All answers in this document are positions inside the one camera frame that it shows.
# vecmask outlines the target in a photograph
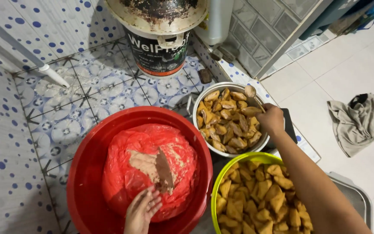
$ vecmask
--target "pot handle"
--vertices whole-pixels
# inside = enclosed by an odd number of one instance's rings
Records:
[[[190,117],[193,116],[193,114],[191,114],[191,112],[190,112],[190,106],[191,106],[191,103],[192,103],[192,102],[193,102],[193,104],[194,104],[193,96],[192,96],[192,94],[190,93],[190,95],[188,96],[187,107],[186,107],[186,109],[187,109],[187,113],[189,114]]]
[[[172,42],[165,41],[164,36],[157,37],[158,44],[163,49],[173,49],[173,48],[180,47],[183,45],[183,40],[184,40],[184,32],[177,34],[177,38],[175,39],[175,41],[172,41]]]

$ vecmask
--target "spoon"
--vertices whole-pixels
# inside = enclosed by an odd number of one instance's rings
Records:
[[[245,87],[245,94],[248,98],[254,98],[259,107],[262,109],[262,113],[265,113],[265,109],[262,107],[262,105],[259,103],[258,99],[256,98],[256,89],[252,85],[247,85]]]

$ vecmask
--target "hand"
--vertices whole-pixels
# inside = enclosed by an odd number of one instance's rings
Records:
[[[267,103],[262,105],[266,113],[256,115],[261,127],[273,136],[284,131],[284,112],[277,106]]]
[[[151,218],[163,206],[154,186],[140,192],[126,210],[124,234],[147,234]]]

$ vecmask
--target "gray rag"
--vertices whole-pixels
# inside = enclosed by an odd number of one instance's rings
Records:
[[[347,157],[353,157],[374,141],[374,94],[367,94],[363,103],[356,103],[357,95],[349,105],[328,101],[337,142]]]

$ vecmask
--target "bucket lid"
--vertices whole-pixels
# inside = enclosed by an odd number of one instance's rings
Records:
[[[209,0],[105,0],[124,26],[143,33],[173,35],[193,29],[205,18]]]

